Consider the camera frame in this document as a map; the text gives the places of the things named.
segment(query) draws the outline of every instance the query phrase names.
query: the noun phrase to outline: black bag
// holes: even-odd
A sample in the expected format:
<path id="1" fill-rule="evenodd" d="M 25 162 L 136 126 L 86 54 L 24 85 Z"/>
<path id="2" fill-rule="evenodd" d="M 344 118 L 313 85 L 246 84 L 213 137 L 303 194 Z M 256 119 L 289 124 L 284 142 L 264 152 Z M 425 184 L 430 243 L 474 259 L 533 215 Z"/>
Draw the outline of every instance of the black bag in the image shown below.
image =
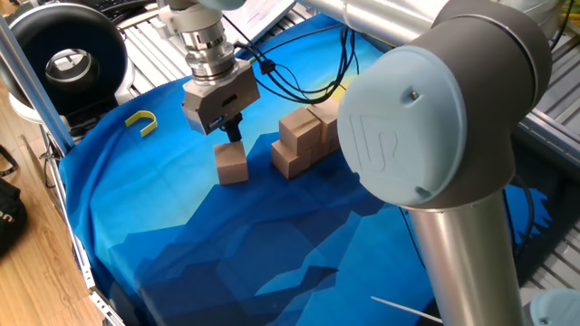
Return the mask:
<path id="1" fill-rule="evenodd" d="M 0 257 L 2 257 L 26 229 L 27 215 L 26 208 L 20 200 L 20 189 L 2 179 L 14 173 L 18 165 L 2 146 L 0 156 L 4 156 L 12 164 L 8 170 L 0 171 Z"/>

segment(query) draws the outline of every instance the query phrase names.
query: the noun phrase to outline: yellow clip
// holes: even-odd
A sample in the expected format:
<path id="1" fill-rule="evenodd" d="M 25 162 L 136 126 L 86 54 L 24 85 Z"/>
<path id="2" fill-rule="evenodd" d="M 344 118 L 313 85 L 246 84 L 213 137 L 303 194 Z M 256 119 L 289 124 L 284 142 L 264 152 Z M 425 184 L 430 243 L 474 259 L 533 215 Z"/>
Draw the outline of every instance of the yellow clip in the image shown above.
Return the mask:
<path id="1" fill-rule="evenodd" d="M 147 136 L 150 132 L 152 132 L 153 130 L 155 130 L 157 128 L 157 118 L 155 118 L 155 114 L 153 114 L 150 111 L 145 111 L 145 110 L 141 110 L 141 111 L 137 111 L 137 113 L 133 114 L 132 116 L 130 116 L 130 118 L 125 120 L 125 125 L 127 127 L 129 127 L 130 125 L 132 125 L 133 123 L 135 123 L 135 121 L 142 119 L 142 118 L 151 118 L 153 119 L 153 122 L 143 128 L 141 130 L 141 136 L 145 137 Z"/>

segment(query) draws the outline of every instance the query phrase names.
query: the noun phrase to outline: blue tablecloth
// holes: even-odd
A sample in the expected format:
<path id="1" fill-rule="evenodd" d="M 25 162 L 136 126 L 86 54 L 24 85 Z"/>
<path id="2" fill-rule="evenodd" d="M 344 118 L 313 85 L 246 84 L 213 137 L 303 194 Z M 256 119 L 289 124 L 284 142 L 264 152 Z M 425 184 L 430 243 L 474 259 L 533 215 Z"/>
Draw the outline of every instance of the blue tablecloth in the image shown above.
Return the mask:
<path id="1" fill-rule="evenodd" d="M 317 16 L 264 47 L 331 24 Z M 302 87 L 320 87 L 336 74 L 339 32 L 269 57 Z M 382 55 L 361 37 L 356 52 L 362 70 Z M 265 81 L 258 69 L 256 76 Z M 159 325 L 414 324 L 416 316 L 371 300 L 422 310 L 433 298 L 399 208 L 369 194 L 341 152 L 287 181 L 270 163 L 270 145 L 280 118 L 298 105 L 263 89 L 240 126 L 250 181 L 221 187 L 212 148 L 226 134 L 189 129 L 180 108 L 185 82 L 113 110 L 61 164 L 72 229 L 101 289 L 119 283 Z M 146 138 L 148 121 L 124 126 L 137 110 L 157 116 Z M 521 232 L 526 198 L 514 187 L 508 194 Z M 546 224 L 534 194 L 536 222 Z"/>

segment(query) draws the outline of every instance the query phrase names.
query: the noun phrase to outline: wooden floor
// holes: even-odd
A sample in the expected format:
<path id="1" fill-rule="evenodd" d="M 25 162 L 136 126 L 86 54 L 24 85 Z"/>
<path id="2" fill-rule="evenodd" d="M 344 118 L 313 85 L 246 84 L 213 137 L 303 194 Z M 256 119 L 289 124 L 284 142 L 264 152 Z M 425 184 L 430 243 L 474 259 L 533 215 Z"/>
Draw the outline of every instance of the wooden floor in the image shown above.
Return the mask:
<path id="1" fill-rule="evenodd" d="M 16 246 L 0 258 L 0 326 L 102 325 L 103 316 L 89 299 L 66 225 L 46 190 L 24 135 L 35 155 L 44 152 L 37 125 L 18 117 L 0 83 L 0 144 L 20 169 L 5 180 L 22 190 L 29 227 Z M 0 170 L 8 163 L 0 158 Z"/>

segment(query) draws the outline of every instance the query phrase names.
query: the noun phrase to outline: light blue joint cap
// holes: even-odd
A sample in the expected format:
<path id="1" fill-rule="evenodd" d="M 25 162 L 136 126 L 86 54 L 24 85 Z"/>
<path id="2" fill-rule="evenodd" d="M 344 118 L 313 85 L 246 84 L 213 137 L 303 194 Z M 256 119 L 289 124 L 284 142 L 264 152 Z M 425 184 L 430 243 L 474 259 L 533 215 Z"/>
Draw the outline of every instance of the light blue joint cap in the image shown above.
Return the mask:
<path id="1" fill-rule="evenodd" d="M 403 46 L 349 86 L 338 132 L 363 186 L 387 203 L 418 205 L 443 191 L 459 168 L 467 140 L 465 104 L 441 59 Z"/>
<path id="2" fill-rule="evenodd" d="M 580 325 L 580 292 L 556 289 L 538 295 L 529 306 L 534 326 Z"/>

